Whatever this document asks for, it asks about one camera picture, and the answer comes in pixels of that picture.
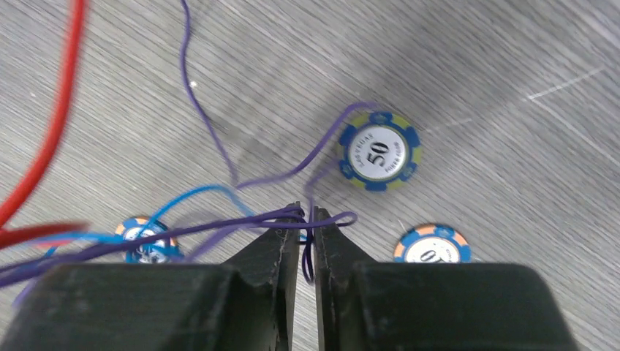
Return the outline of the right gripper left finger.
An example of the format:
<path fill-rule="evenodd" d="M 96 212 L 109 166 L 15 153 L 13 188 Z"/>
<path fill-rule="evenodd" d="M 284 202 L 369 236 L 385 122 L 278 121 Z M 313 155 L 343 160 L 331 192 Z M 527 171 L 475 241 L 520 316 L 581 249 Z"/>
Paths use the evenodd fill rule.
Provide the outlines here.
<path fill-rule="evenodd" d="M 3 350 L 289 350 L 300 208 L 222 264 L 66 264 L 22 302 Z"/>

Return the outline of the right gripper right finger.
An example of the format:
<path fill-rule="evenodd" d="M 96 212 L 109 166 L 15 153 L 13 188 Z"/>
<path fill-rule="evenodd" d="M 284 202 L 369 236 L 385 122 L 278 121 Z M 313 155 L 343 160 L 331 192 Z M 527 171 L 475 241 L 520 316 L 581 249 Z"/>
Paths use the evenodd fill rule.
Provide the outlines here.
<path fill-rule="evenodd" d="M 313 210 L 321 350 L 576 350 L 543 278 L 508 263 L 381 263 Z"/>

